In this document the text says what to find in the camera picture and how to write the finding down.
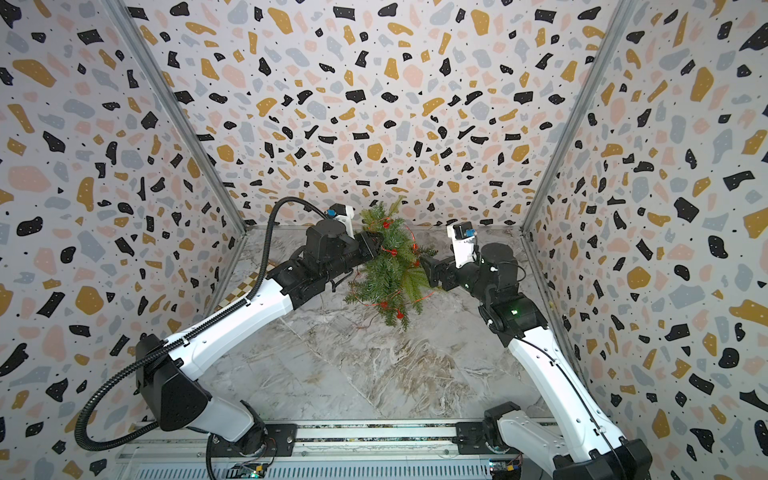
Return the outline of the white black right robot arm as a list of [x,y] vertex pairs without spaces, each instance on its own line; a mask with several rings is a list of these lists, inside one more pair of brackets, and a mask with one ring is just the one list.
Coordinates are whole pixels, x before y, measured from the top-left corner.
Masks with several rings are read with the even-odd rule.
[[487,443],[511,447],[553,479],[645,479],[652,455],[629,439],[599,407],[567,362],[536,304],[519,289],[520,265],[511,247],[459,240],[454,255],[423,256],[429,284],[460,288],[479,303],[487,328],[529,374],[559,431],[541,426],[521,408],[505,403],[486,411]]

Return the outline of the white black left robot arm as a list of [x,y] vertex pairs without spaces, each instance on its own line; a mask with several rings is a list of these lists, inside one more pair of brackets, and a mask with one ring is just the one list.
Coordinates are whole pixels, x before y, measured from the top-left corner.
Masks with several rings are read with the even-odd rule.
[[149,362],[137,370],[136,383],[159,429],[207,432],[242,455],[260,450],[267,437],[261,418],[246,402],[234,404],[211,393],[200,377],[259,329],[375,259],[382,242],[379,233],[352,233],[340,219],[322,220],[307,229],[304,245],[270,270],[255,293],[165,340],[142,339],[136,352]]

